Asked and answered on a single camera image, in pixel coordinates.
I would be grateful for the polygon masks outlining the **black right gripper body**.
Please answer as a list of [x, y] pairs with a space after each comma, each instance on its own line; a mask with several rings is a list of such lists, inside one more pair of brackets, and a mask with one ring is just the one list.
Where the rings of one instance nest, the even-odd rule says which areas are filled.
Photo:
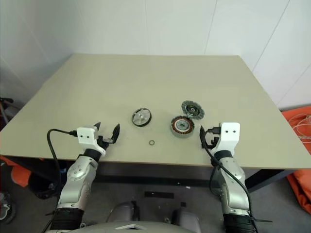
[[213, 149], [216, 147], [217, 143], [219, 141], [219, 137], [218, 136], [212, 136], [212, 135], [206, 135], [205, 136], [205, 143], [206, 143], [206, 147], [208, 149]]

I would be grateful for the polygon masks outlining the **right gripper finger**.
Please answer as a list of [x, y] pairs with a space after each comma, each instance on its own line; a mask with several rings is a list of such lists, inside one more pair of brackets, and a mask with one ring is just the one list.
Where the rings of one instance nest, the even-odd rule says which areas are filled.
[[204, 129], [203, 126], [200, 127], [200, 132], [199, 132], [199, 136], [200, 136], [200, 141], [201, 141], [201, 146], [202, 148], [206, 148], [206, 130]]

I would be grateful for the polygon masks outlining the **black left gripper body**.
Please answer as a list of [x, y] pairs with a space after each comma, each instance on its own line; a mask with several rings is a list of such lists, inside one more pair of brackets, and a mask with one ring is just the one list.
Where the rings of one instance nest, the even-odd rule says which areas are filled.
[[110, 144], [114, 143], [115, 141], [113, 139], [104, 139], [103, 136], [98, 136], [97, 144], [103, 149], [107, 149]]

